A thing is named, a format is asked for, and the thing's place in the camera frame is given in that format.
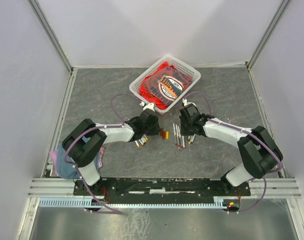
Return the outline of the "pens pile under left arm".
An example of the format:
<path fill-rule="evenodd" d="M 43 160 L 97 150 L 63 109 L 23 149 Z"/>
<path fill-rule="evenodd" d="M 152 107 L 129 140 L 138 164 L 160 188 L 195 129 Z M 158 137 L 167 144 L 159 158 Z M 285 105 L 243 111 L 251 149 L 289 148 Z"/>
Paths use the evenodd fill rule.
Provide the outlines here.
<path fill-rule="evenodd" d="M 139 147 L 144 147 L 147 141 L 148 141 L 147 135 L 143 135 L 140 139 L 135 140 L 134 142 L 136 146 L 139 148 Z"/>

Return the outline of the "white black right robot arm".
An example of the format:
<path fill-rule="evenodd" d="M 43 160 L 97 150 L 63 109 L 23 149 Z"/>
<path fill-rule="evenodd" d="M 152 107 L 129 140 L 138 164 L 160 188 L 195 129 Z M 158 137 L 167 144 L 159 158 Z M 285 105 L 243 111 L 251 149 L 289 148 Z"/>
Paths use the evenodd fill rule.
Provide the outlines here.
<path fill-rule="evenodd" d="M 283 154 L 269 132 L 262 126 L 246 128 L 200 113 L 192 102 L 184 101 L 180 109 L 181 133 L 217 139 L 239 150 L 242 163 L 222 177 L 221 191 L 233 195 L 244 182 L 262 179 L 283 167 Z"/>

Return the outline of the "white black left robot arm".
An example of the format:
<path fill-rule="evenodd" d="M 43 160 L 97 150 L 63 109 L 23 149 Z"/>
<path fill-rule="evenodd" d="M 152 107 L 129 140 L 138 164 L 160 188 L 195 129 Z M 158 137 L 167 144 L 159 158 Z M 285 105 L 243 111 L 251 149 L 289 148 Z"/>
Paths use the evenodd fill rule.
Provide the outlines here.
<path fill-rule="evenodd" d="M 114 142 L 134 142 L 159 133 L 159 119 L 150 109 L 120 124 L 97 124 L 87 118 L 62 142 L 63 160 L 85 181 L 85 190 L 97 195 L 102 190 L 102 183 L 94 159 L 101 147 Z"/>

